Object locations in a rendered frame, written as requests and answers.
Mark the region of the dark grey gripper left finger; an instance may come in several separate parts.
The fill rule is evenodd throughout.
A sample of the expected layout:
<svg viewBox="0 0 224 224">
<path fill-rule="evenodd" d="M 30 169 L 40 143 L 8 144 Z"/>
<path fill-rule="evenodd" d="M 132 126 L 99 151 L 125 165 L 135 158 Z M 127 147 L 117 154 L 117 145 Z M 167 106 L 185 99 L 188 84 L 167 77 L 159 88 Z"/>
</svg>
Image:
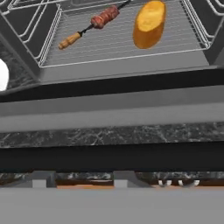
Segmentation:
<svg viewBox="0 0 224 224">
<path fill-rule="evenodd" d="M 56 186 L 55 171 L 34 171 L 24 179 L 6 184 L 5 187 L 16 188 L 54 188 Z"/>
</svg>

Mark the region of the white round object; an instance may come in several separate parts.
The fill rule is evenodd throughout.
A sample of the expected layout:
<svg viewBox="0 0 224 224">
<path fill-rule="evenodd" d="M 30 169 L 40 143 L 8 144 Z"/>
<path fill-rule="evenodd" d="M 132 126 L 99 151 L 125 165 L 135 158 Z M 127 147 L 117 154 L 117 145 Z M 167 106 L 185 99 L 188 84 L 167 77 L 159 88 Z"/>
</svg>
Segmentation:
<svg viewBox="0 0 224 224">
<path fill-rule="evenodd" d="M 0 59 L 0 91 L 4 91 L 9 82 L 9 69 L 7 65 Z"/>
</svg>

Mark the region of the grey toaster oven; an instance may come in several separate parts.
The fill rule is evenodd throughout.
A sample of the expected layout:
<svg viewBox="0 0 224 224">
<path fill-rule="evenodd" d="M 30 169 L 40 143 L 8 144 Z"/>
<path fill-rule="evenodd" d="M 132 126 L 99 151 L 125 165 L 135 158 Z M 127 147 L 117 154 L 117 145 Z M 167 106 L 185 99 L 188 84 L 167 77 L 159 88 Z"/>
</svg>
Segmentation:
<svg viewBox="0 0 224 224">
<path fill-rule="evenodd" d="M 9 82 L 0 98 L 38 86 L 119 78 L 183 67 L 224 67 L 224 0 L 189 0 L 210 47 L 143 58 L 116 59 L 77 65 L 42 67 L 63 11 L 87 13 L 87 22 L 65 38 L 90 25 L 93 16 L 126 0 L 0 0 L 0 59 L 9 69 Z"/>
</svg>

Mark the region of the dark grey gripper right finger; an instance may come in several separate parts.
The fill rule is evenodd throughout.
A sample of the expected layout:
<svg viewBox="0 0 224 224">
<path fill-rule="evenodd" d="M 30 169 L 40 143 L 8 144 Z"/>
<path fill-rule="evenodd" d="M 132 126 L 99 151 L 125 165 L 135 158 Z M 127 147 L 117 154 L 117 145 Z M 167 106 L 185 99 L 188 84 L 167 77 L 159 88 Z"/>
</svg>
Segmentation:
<svg viewBox="0 0 224 224">
<path fill-rule="evenodd" d="M 114 171 L 115 188 L 151 188 L 151 186 L 140 180 L 133 171 Z"/>
</svg>

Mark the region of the black toaster oven door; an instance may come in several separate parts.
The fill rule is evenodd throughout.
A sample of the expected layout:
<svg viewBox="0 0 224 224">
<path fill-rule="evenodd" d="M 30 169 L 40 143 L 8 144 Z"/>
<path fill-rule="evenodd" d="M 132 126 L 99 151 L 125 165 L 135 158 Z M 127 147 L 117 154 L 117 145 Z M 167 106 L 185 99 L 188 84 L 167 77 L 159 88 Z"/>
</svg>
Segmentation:
<svg viewBox="0 0 224 224">
<path fill-rule="evenodd" d="M 224 69 L 0 96 L 0 172 L 224 171 Z"/>
</svg>

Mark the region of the golden baguette bread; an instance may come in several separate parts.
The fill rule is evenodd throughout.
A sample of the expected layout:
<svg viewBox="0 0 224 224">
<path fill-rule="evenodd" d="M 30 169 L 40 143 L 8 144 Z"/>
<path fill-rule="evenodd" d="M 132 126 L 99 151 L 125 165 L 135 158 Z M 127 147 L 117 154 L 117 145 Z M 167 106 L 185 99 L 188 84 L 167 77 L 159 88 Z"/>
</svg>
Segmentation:
<svg viewBox="0 0 224 224">
<path fill-rule="evenodd" d="M 150 0 L 136 15 L 133 42 L 137 48 L 154 46 L 162 37 L 166 18 L 166 4 L 161 0 Z"/>
</svg>

